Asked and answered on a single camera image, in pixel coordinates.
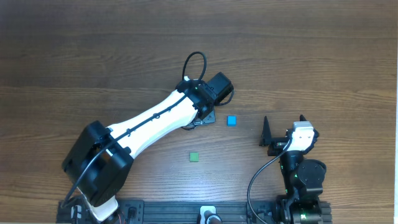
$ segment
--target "black cable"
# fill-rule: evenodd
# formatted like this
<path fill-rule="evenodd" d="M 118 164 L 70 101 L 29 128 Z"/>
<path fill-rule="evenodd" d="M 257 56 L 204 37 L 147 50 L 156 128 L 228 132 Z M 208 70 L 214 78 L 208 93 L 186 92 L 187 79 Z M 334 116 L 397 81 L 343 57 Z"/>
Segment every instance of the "black cable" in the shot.
<path fill-rule="evenodd" d="M 203 78 L 203 76 L 205 75 L 206 69 L 207 69 L 207 58 L 206 58 L 206 55 L 203 52 L 192 52 L 187 57 L 187 59 L 185 60 L 184 67 L 182 68 L 182 79 L 184 79 L 185 69 L 187 68 L 187 64 L 188 64 L 189 60 L 191 59 L 192 56 L 194 56 L 196 54 L 200 54 L 203 57 L 203 70 L 201 71 L 201 74 L 200 74 L 198 80 L 201 80 Z"/>
<path fill-rule="evenodd" d="M 195 55 L 195 54 L 200 54 L 203 56 L 203 70 L 200 74 L 199 80 L 201 80 L 203 78 L 203 76 L 206 73 L 206 68 L 207 68 L 207 59 L 204 53 L 202 52 L 194 52 L 192 54 L 190 54 L 188 56 L 188 58 L 186 59 L 185 63 L 184 63 L 184 68 L 182 70 L 182 78 L 184 79 L 184 74 L 185 74 L 185 68 L 187 67 L 187 63 L 189 61 L 189 59 Z M 109 142 L 107 145 L 103 146 L 102 149 L 91 159 L 91 161 L 89 161 L 89 163 L 87 164 L 86 168 L 83 170 L 83 172 L 80 174 L 79 178 L 77 178 L 76 182 L 72 185 L 72 188 L 69 190 L 69 192 L 67 193 L 67 195 L 65 196 L 65 199 L 63 200 L 63 202 L 61 203 L 60 208 L 65 208 L 65 206 L 69 205 L 72 201 L 70 201 L 70 197 L 72 196 L 72 194 L 74 193 L 74 191 L 76 190 L 77 186 L 80 184 L 81 180 L 83 179 L 83 176 L 87 173 L 87 170 L 90 168 L 90 166 L 92 165 L 92 163 L 94 163 L 95 160 L 97 160 L 97 158 L 99 158 L 100 155 L 102 155 L 102 153 L 105 152 L 105 150 L 107 150 L 108 148 L 110 148 L 111 146 L 113 146 L 114 144 L 116 144 L 120 139 L 130 135 L 133 131 L 135 131 L 136 129 L 140 128 L 142 125 L 148 123 L 149 121 L 152 121 L 153 119 L 158 119 L 160 118 L 160 116 L 162 114 L 164 114 L 167 111 L 170 111 L 173 107 L 177 106 L 179 103 L 181 103 L 187 96 L 184 95 L 183 97 L 181 97 L 181 99 L 179 99 L 177 102 L 175 102 L 173 105 L 169 106 L 168 108 L 162 110 L 159 113 L 155 113 L 154 115 L 152 115 L 150 118 L 147 118 L 145 121 L 137 124 L 136 126 L 134 126 L 131 129 L 127 129 L 127 131 L 123 134 L 121 134 L 120 136 L 118 136 L 117 138 L 113 139 L 111 142 Z"/>
<path fill-rule="evenodd" d="M 286 146 L 284 147 L 284 150 L 278 155 L 275 156 L 275 158 L 271 159 L 269 162 L 267 162 L 264 166 L 262 166 L 255 174 L 254 176 L 251 178 L 249 186 L 248 186 L 248 205 L 250 207 L 250 210 L 252 211 L 252 213 L 254 214 L 254 216 L 256 216 L 256 218 L 258 220 L 260 220 L 262 223 L 264 224 L 268 224 L 266 221 L 264 221 L 262 218 L 260 218 L 257 213 L 254 211 L 253 206 L 251 205 L 251 201 L 250 201 L 250 190 L 251 190 L 251 186 L 254 182 L 254 180 L 257 178 L 257 176 L 265 169 L 267 168 L 269 165 L 271 165 L 273 162 L 275 162 L 276 160 L 278 160 L 283 154 L 285 154 L 285 152 L 287 152 L 287 150 L 289 149 L 290 145 L 292 143 L 292 137 L 290 137 L 288 143 L 286 144 Z"/>
<path fill-rule="evenodd" d="M 229 99 L 227 100 L 227 102 L 225 102 L 225 103 L 219 103 L 219 104 L 217 104 L 217 105 L 215 105 L 215 106 L 224 106 L 224 105 L 227 105 L 229 102 L 231 102 L 232 97 L 234 97 L 234 94 L 235 94 L 235 90 L 232 90 L 231 96 L 229 96 Z"/>

